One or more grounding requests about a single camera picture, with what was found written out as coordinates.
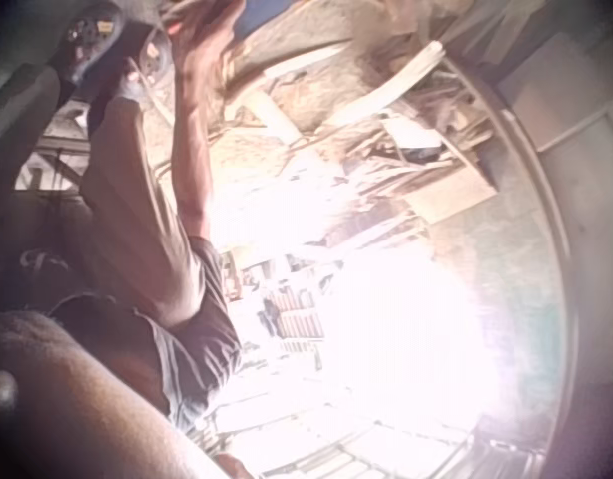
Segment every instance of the wooden board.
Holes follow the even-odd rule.
[[[611,100],[593,62],[564,34],[546,42],[498,89],[538,152],[559,142]]]
[[[403,196],[429,223],[441,222],[489,198],[497,191],[481,175],[464,167]]]
[[[441,62],[444,55],[444,47],[441,43],[430,42],[383,85],[346,104],[328,118],[323,125],[330,128],[340,128],[374,115],[421,81]]]

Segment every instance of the wood scrap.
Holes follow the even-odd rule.
[[[343,106],[324,121],[321,128],[339,128],[378,113],[428,75],[444,55],[441,43],[430,42],[391,79],[367,95]]]
[[[430,224],[445,220],[495,196],[497,190],[479,173],[462,167],[403,196]]]
[[[279,78],[296,70],[301,70],[313,63],[320,62],[344,51],[350,40],[329,43],[284,58],[276,63],[253,70],[250,74],[237,80],[229,87],[225,104],[225,119],[233,120],[244,98],[254,90],[261,88],[268,80]]]
[[[267,125],[284,144],[295,145],[305,140],[305,137],[294,122],[291,121],[285,112],[283,112],[276,102],[265,92],[260,90],[251,92],[245,97],[244,104],[254,115]],[[278,175],[281,175],[287,169],[293,158],[295,158],[295,156],[290,154]],[[308,161],[321,161],[321,158],[315,150],[305,150],[301,152],[301,155],[299,154],[299,158],[304,158]]]
[[[397,228],[402,223],[408,221],[412,217],[411,212],[400,213],[399,215],[384,220],[377,225],[373,225],[366,230],[354,235],[349,239],[345,239],[340,244],[332,247],[331,254],[333,257],[344,257],[350,252],[360,249],[370,242],[378,239],[379,237],[387,234],[393,229]]]

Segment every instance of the man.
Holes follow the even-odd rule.
[[[204,475],[211,466],[171,425],[192,428],[240,359],[210,243],[205,94],[244,7],[244,0],[201,2],[169,30],[177,213],[147,164],[137,75],[119,72],[118,84],[92,105],[82,198],[49,212],[57,220],[41,230],[50,230],[50,239],[0,270],[20,279],[4,281],[0,296],[26,290],[23,306],[38,311],[0,314],[0,438],[42,477],[214,477]],[[94,7],[85,20],[117,28],[120,17],[110,19],[109,11],[108,4]],[[81,79],[115,38],[80,45],[75,63],[57,75],[42,71],[40,103],[54,98],[58,105],[65,84]],[[143,52],[166,56],[162,42],[146,42]],[[42,119],[29,125],[22,130],[39,135],[44,128]],[[0,156],[22,148],[7,132]],[[5,218],[16,211],[9,204],[1,210]],[[62,234],[51,237],[56,230]],[[219,462],[233,477],[250,477],[229,457]]]

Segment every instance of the sandal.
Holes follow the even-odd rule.
[[[125,16],[118,6],[96,3],[74,19],[50,64],[60,78],[79,85],[91,66],[116,43],[124,27]]]

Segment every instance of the sunlight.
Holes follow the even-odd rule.
[[[385,422],[470,429],[492,397],[477,309],[420,246],[357,252],[322,318],[325,372]]]

